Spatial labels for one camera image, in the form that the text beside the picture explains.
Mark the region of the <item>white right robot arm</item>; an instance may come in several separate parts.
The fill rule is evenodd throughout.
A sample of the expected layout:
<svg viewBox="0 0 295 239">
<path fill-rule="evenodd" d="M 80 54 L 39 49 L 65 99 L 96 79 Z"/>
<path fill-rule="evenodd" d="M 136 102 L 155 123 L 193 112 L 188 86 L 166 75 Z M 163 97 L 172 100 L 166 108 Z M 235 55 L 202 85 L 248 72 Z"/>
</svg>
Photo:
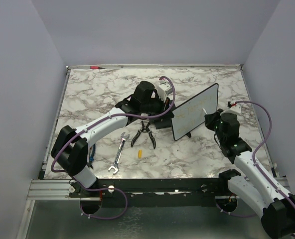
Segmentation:
<svg viewBox="0 0 295 239">
<path fill-rule="evenodd" d="M 295 195 L 262 166 L 251 147 L 240 138 L 237 115 L 218 109 L 204 118 L 223 155 L 237 167 L 220 173 L 218 191 L 239 196 L 260 218 L 270 238 L 295 237 Z"/>
</svg>

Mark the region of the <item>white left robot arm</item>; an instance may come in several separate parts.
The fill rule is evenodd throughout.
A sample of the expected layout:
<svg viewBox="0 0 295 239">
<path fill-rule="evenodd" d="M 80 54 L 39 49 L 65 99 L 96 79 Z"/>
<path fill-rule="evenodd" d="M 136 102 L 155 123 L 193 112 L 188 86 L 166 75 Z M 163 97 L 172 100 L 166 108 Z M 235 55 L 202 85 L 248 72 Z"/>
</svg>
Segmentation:
<svg viewBox="0 0 295 239">
<path fill-rule="evenodd" d="M 171 108 L 175 95 L 173 82 L 166 76 L 160 77 L 160 85 L 155 87 L 148 81 L 141 81 L 133 94 L 118 102 L 108 113 L 83 126 L 63 127 L 50 153 L 53 164 L 61 166 L 61 172 L 81 184 L 86 196 L 94 196 L 98 191 L 98 178 L 88 166 L 88 150 L 108 134 L 141 119 L 161 119 L 172 117 Z"/>
</svg>

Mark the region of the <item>black framed whiteboard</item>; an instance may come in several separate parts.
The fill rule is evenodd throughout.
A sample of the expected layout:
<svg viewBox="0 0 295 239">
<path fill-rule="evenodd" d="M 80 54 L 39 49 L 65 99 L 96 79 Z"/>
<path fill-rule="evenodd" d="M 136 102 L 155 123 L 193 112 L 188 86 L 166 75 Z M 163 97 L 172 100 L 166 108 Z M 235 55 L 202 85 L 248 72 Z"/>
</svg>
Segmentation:
<svg viewBox="0 0 295 239">
<path fill-rule="evenodd" d="M 171 123 L 175 141 L 205 122 L 202 108 L 205 108 L 208 114 L 216 112 L 218 92 L 219 84 L 215 83 L 173 110 L 174 118 L 171 119 Z"/>
</svg>

